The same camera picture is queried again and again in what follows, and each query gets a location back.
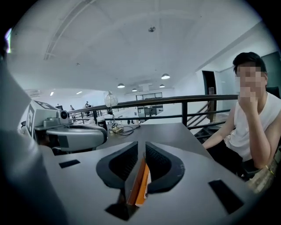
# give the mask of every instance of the gray tabletop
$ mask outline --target gray tabletop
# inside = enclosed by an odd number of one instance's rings
[[[141,146],[145,145],[145,142],[157,142],[212,159],[208,151],[182,123],[141,124],[139,128],[135,129],[128,136],[108,133],[107,141],[98,146],[97,149],[104,149],[125,142],[135,141],[139,142]]]

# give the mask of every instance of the camera lens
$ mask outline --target camera lens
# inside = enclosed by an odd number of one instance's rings
[[[62,112],[61,112],[61,117],[62,117],[63,119],[66,119],[66,118],[67,118],[67,112],[62,111]]]

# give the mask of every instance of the seated man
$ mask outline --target seated man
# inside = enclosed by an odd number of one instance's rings
[[[266,92],[267,71],[260,56],[241,53],[233,64],[240,79],[238,102],[203,146],[236,174],[241,162],[253,159],[260,169],[272,160],[281,136],[281,100]]]

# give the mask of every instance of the black pants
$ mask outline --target black pants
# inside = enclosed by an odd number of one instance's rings
[[[242,157],[239,156],[238,153],[229,149],[225,145],[224,140],[207,149],[207,151],[216,162],[230,170],[232,173],[236,174],[237,171],[239,171],[242,163]]]

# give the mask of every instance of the black metal railing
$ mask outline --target black metal railing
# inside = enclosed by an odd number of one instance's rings
[[[214,125],[223,124],[225,121],[222,122],[216,122],[213,123],[213,117],[211,117],[209,124],[199,125],[207,116],[214,115],[217,113],[224,113],[229,112],[230,109],[226,110],[220,110],[220,111],[210,111],[210,109],[213,109],[215,101],[221,101],[221,100],[237,100],[238,95],[235,94],[227,94],[227,95],[192,95],[192,96],[178,96],[178,97],[170,97],[170,98],[150,98],[145,100],[139,100],[139,101],[131,101],[131,102],[121,102],[117,106],[113,106],[113,109],[121,109],[121,108],[129,108],[129,107],[138,107],[138,106],[147,106],[147,105],[163,105],[163,104],[173,104],[173,103],[181,103],[182,104],[182,113],[180,115],[172,115],[172,116],[147,116],[147,117],[126,117],[126,118],[115,118],[115,120],[155,120],[155,119],[167,119],[167,118],[182,118],[182,123],[188,128],[188,129],[196,129],[196,128],[203,128],[203,127],[209,127]],[[204,107],[202,107],[197,113],[187,113],[187,103],[188,102],[207,102]],[[84,123],[85,120],[94,119],[95,122],[97,122],[97,112],[103,111],[103,110],[109,110],[109,108],[105,105],[99,105],[89,108],[83,108],[78,109],[74,111],[70,111],[70,118],[73,115],[77,115],[78,113],[81,114],[82,118],[75,118],[73,120],[82,120],[82,123]],[[88,116],[85,118],[83,116],[83,113],[92,113],[92,118],[89,118]],[[198,116],[195,120],[193,120],[191,123],[187,124],[188,121],[190,121],[194,116]]]

